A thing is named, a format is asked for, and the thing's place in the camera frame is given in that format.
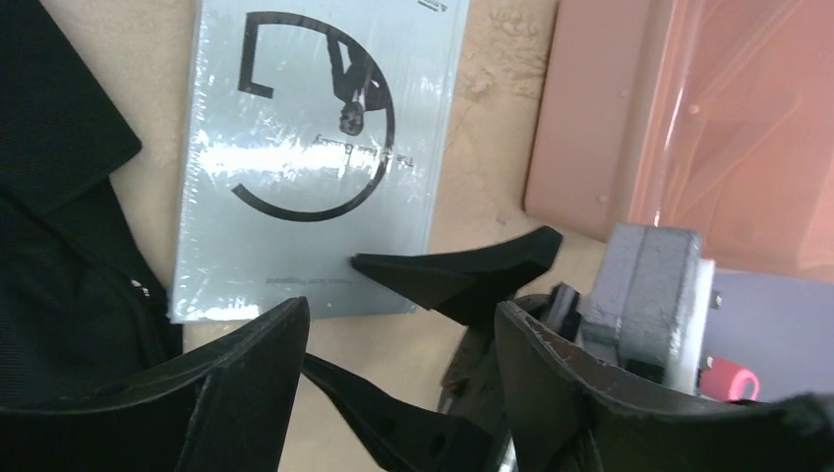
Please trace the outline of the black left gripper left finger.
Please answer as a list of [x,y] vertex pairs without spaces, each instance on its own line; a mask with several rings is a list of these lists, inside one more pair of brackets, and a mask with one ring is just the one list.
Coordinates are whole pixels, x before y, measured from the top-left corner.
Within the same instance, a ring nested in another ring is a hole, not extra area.
[[1,411],[5,471],[273,471],[310,330],[293,298],[159,366]]

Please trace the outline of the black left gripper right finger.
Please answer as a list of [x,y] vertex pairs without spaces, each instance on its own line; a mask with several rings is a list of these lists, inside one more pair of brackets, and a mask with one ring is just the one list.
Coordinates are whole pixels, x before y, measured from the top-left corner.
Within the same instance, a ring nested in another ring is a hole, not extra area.
[[829,471],[833,399],[722,403],[671,390],[548,340],[582,399],[574,431],[511,431],[522,471]]

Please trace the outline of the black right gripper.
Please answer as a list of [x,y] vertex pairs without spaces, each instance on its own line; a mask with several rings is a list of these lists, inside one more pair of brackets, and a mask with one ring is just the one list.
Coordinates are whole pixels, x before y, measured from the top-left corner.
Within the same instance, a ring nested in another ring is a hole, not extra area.
[[548,340],[575,340],[579,293],[561,283],[550,294],[503,302],[552,268],[562,242],[561,233],[542,226],[474,250],[350,258],[361,274],[460,325],[491,326],[495,313],[492,330],[469,329],[461,339],[442,380],[439,412],[312,354],[303,374],[385,471],[498,471],[508,431],[582,424],[581,394],[546,349]]

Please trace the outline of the black student backpack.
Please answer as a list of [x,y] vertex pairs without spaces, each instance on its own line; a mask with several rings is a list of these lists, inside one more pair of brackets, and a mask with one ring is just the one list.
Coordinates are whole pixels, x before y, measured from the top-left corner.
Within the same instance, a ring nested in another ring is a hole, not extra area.
[[3,406],[88,393],[182,353],[110,182],[141,147],[43,5],[3,2]]

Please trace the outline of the grey thin notebook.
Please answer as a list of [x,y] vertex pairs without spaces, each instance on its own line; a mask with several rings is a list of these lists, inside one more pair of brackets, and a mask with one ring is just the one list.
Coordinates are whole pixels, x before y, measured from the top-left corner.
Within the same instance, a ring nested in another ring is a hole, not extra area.
[[469,5],[201,1],[170,319],[406,314],[350,265],[421,255]]

